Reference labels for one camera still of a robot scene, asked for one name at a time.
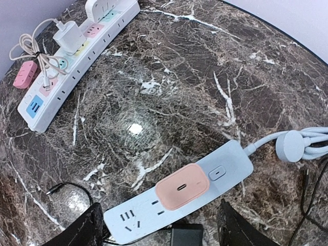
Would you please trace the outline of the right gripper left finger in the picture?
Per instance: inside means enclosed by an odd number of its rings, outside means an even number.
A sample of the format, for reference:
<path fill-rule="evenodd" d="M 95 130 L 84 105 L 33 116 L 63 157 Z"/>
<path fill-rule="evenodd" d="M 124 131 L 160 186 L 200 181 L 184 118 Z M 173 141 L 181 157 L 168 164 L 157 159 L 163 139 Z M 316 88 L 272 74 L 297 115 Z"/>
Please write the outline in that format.
<path fill-rule="evenodd" d="M 96 202 L 62 233 L 43 246 L 103 245 L 103 218 L 101 205 Z"/>

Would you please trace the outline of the white usb charger with cable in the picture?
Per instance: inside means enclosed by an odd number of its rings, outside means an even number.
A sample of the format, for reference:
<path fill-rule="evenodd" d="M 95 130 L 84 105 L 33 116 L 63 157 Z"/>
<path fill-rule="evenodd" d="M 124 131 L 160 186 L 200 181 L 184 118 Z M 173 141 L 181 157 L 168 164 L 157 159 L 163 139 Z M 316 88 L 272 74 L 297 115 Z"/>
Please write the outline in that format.
<path fill-rule="evenodd" d="M 84 44 L 86 37 L 83 35 L 79 26 L 75 21 L 68 21 L 63 24 L 61 21 L 55 18 L 49 18 L 41 22 L 33 31 L 32 34 L 24 33 L 19 37 L 18 44 L 16 44 L 9 52 L 9 58 L 11 61 L 16 61 L 23 58 L 36 58 L 42 75 L 43 83 L 46 91 L 50 91 L 50 80 L 58 77 L 58 75 L 67 75 L 64 68 L 60 67 L 59 61 L 62 59 L 66 62 L 68 60 L 63 56 L 48 55 L 42 52 L 36 41 L 36 33 L 47 22 L 54 22 L 58 28 L 58 31 L 54 34 L 53 39 L 56 43 L 68 54 L 73 55 Z M 26 55 L 19 57 L 13 57 L 12 52 L 21 47 Z"/>

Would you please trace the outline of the pink cube plug adapter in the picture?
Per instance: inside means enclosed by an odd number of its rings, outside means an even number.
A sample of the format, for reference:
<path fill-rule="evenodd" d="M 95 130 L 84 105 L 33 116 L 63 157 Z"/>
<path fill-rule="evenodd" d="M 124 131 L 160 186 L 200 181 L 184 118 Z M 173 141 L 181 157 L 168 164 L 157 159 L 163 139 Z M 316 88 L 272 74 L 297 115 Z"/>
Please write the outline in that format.
<path fill-rule="evenodd" d="M 208 191 L 210 181 L 202 168 L 190 163 L 155 186 L 155 193 L 164 208 L 177 210 Z"/>

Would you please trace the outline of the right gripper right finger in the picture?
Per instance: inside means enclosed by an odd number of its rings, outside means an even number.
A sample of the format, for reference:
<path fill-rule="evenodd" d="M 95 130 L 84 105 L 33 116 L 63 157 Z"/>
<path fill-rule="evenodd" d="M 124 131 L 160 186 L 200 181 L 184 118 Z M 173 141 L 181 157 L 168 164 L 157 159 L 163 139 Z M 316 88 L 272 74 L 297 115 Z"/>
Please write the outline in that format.
<path fill-rule="evenodd" d="M 221 200 L 217 210 L 217 226 L 220 245 L 278 245 L 255 229 L 224 199 Z"/>

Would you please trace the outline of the white multi plug adapter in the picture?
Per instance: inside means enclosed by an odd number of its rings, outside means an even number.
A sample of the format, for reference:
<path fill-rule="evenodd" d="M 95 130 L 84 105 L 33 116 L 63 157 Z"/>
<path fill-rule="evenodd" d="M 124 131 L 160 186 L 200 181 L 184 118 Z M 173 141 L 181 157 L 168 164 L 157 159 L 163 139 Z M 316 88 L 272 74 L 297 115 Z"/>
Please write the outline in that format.
<path fill-rule="evenodd" d="M 87 19 L 97 24 L 110 12 L 122 13 L 114 9 L 116 5 L 115 0 L 87 0 L 85 4 Z"/>

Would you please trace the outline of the white power strip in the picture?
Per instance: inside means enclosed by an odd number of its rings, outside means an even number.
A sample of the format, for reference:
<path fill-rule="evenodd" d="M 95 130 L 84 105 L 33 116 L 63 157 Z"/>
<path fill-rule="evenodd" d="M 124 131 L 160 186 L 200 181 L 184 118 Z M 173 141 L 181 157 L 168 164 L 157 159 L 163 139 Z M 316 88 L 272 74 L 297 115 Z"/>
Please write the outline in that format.
<path fill-rule="evenodd" d="M 61 68 L 67 75 L 58 75 L 50 80 L 50 91 L 46 91 L 43 75 L 39 74 L 18 105 L 18 112 L 31 131 L 43 133 L 57 114 L 74 87 L 96 61 L 104 49 L 113 41 L 121 30 L 140 12 L 138 1 L 117 1 L 115 10 L 99 23 L 86 19 L 80 30 L 86 41 L 73 55 L 68 55 L 62 48 L 55 53 L 68 60 L 60 60 Z"/>

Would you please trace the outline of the grey blue power strip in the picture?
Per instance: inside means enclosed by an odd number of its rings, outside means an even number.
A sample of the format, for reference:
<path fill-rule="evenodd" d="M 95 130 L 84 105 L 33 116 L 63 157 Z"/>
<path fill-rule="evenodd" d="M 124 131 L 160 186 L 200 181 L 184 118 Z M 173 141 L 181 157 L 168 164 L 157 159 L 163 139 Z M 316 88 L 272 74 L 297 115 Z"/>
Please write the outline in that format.
<path fill-rule="evenodd" d="M 230 140 L 155 187 L 107 210 L 104 222 L 118 244 L 131 243 L 209 204 L 246 179 L 253 169 L 248 152 Z"/>

